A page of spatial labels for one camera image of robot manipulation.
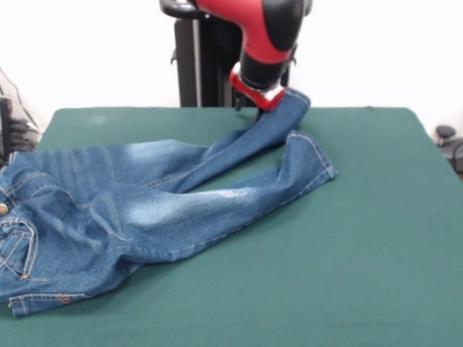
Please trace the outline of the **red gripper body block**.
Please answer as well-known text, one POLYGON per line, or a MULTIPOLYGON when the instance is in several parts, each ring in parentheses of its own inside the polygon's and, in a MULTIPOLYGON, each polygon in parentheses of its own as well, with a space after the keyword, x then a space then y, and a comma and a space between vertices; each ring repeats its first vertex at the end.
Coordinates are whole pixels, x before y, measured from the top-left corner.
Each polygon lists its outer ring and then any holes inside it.
POLYGON ((285 88, 280 82, 277 82, 268 90, 258 90, 254 87, 250 87, 241 76, 240 63, 236 63, 231 69, 229 82, 236 91, 244 95, 244 99, 250 99, 258 108, 262 108, 265 111, 271 111, 277 107, 285 93, 285 88))

